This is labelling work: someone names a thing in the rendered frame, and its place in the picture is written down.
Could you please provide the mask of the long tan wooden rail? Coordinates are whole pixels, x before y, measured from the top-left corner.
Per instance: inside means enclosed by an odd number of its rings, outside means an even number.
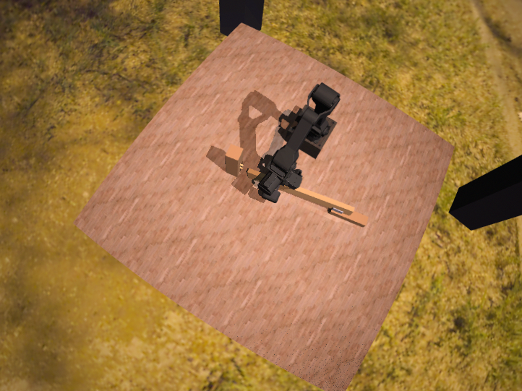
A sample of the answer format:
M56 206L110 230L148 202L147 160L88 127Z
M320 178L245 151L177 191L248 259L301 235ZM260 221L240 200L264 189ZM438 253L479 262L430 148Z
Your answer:
M260 182L266 175L259 171L255 171L251 168L249 168L249 170L247 171L247 174L248 174L248 178L258 181L258 182ZM337 210L343 211L343 214L346 214L348 216L351 215L355 210L355 207L344 204L335 199L333 200L333 199L327 198L325 196L311 192L311 191L306 190L301 187L293 190L292 188L290 188L286 185L284 185L284 186L280 185L279 189L282 191L288 192L290 194L296 195L298 197L304 198L306 200L309 200L310 202L314 202L319 205L324 205L331 209L336 208Z

